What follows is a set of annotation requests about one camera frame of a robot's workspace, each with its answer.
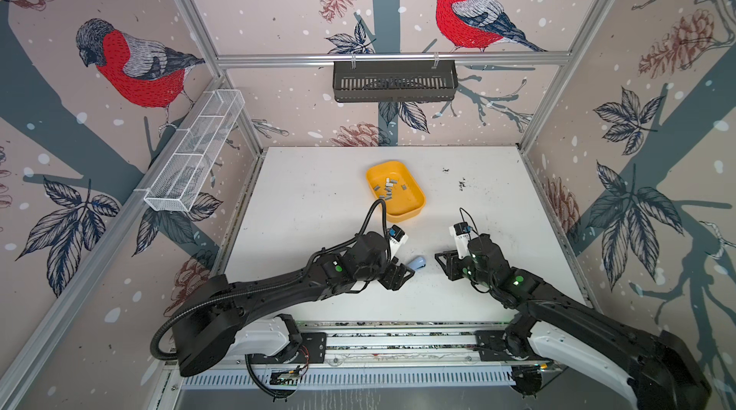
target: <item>yellow bin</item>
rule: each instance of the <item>yellow bin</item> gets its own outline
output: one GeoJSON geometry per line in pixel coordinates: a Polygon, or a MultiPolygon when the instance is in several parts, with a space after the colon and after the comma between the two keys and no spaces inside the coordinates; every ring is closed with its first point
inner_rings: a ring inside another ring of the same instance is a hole
{"type": "Polygon", "coordinates": [[[368,169],[366,180],[373,196],[386,195],[386,178],[396,180],[391,188],[391,200],[386,201],[386,220],[398,223],[417,216],[427,203],[427,199],[409,169],[397,160],[378,164],[368,169]]]}

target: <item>gray floor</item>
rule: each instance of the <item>gray floor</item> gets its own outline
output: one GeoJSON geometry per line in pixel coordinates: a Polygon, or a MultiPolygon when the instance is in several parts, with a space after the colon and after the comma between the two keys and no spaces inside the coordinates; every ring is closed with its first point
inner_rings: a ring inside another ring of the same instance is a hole
{"type": "Polygon", "coordinates": [[[272,403],[258,389],[233,391],[182,391],[177,410],[622,410],[628,403],[612,390],[573,369],[548,383],[537,398],[522,398],[510,387],[448,387],[300,391],[288,402],[272,403]]]}

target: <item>bird head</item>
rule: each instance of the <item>bird head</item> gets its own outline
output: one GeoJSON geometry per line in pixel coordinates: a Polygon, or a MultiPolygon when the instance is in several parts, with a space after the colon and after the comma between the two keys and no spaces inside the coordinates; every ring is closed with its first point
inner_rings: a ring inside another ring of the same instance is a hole
{"type": "Polygon", "coordinates": [[[77,48],[79,57],[85,66],[94,63],[97,66],[105,66],[105,50],[102,41],[105,36],[115,31],[112,25],[104,20],[93,18],[88,20],[77,31],[77,48]]]}

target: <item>white table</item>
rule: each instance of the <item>white table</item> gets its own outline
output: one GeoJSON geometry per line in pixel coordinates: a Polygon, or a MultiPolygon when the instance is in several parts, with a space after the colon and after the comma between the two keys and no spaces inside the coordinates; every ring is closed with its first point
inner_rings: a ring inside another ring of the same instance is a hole
{"type": "MultiPolygon", "coordinates": [[[[409,241],[396,256],[408,263],[423,255],[427,266],[399,291],[373,282],[360,295],[302,303],[285,313],[328,322],[510,321],[515,311],[477,293],[465,279],[449,281],[434,259],[437,252],[455,249],[447,228],[461,221],[458,207],[501,246],[511,266],[543,277],[583,303],[514,147],[270,148],[227,263],[227,279],[294,271],[312,252],[350,239],[373,202],[365,172],[387,160],[404,163],[427,196],[417,217],[398,224],[409,241]]],[[[380,210],[368,231],[381,231],[380,210]]]]}

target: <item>white wire basket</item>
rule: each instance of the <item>white wire basket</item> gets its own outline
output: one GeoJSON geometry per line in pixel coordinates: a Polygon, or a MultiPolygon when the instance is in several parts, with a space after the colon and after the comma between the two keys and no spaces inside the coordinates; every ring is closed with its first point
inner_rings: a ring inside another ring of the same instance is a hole
{"type": "Polygon", "coordinates": [[[191,209],[244,104],[240,91],[212,92],[146,193],[144,200],[153,210],[188,212],[191,209]]]}

